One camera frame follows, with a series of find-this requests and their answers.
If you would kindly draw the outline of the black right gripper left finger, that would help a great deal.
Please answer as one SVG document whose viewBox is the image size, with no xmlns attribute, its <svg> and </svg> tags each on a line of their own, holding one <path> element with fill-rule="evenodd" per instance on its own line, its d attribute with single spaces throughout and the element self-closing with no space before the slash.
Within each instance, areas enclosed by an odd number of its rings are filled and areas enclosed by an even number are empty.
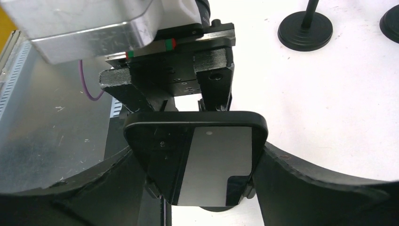
<svg viewBox="0 0 399 226">
<path fill-rule="evenodd" d="M 145 181 L 130 148 L 47 188 L 0 195 L 3 226 L 135 226 Z"/>
</svg>

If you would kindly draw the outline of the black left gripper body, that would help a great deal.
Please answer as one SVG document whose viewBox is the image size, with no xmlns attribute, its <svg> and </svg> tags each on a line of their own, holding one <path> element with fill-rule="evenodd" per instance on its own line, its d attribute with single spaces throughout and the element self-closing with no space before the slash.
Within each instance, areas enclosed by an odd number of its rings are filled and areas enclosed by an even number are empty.
<svg viewBox="0 0 399 226">
<path fill-rule="evenodd" d="M 160 30 L 150 46 L 164 46 L 164 50 L 117 53 L 106 57 L 106 62 L 114 68 L 129 67 L 131 72 L 142 75 L 175 97 L 185 96 L 200 93 L 194 71 L 194 54 L 232 48 L 235 42 L 234 24 L 223 24 L 215 19 L 208 27 L 189 24 Z"/>
</svg>

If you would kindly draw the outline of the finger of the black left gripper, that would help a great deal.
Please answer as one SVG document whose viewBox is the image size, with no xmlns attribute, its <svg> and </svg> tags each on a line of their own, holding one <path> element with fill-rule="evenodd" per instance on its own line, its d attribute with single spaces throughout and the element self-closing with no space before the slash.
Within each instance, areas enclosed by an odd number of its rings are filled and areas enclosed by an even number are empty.
<svg viewBox="0 0 399 226">
<path fill-rule="evenodd" d="M 234 75 L 232 48 L 196 52 L 193 59 L 205 110 L 229 111 Z"/>
<path fill-rule="evenodd" d="M 148 79 L 131 74 L 128 68 L 102 71 L 99 85 L 132 113 L 175 110 L 173 95 Z"/>
</svg>

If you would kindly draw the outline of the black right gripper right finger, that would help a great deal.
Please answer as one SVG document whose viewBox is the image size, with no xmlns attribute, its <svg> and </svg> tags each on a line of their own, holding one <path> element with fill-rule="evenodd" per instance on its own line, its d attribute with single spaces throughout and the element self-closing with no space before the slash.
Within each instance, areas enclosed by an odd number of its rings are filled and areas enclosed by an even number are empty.
<svg viewBox="0 0 399 226">
<path fill-rule="evenodd" d="M 267 226 L 396 226 L 399 183 L 323 168 L 266 143 L 253 174 Z"/>
</svg>

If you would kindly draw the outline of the black phone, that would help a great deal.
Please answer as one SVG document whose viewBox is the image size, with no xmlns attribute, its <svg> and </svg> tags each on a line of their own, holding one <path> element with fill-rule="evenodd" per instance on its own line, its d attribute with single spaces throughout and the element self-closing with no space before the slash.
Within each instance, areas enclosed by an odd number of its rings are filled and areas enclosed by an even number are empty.
<svg viewBox="0 0 399 226">
<path fill-rule="evenodd" d="M 169 204 L 199 207 L 240 203 L 268 136 L 248 111 L 134 113 L 123 132 Z"/>
</svg>

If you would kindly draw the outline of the black round-base phone stand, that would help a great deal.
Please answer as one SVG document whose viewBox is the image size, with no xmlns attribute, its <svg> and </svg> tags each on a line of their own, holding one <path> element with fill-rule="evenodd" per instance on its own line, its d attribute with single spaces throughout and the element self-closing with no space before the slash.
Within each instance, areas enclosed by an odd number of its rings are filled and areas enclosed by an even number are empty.
<svg viewBox="0 0 399 226">
<path fill-rule="evenodd" d="M 310 52 L 329 43 L 333 24 L 328 17 L 316 12 L 318 3 L 318 0 L 310 0 L 305 11 L 292 13 L 282 20 L 277 36 L 285 47 Z"/>
</svg>

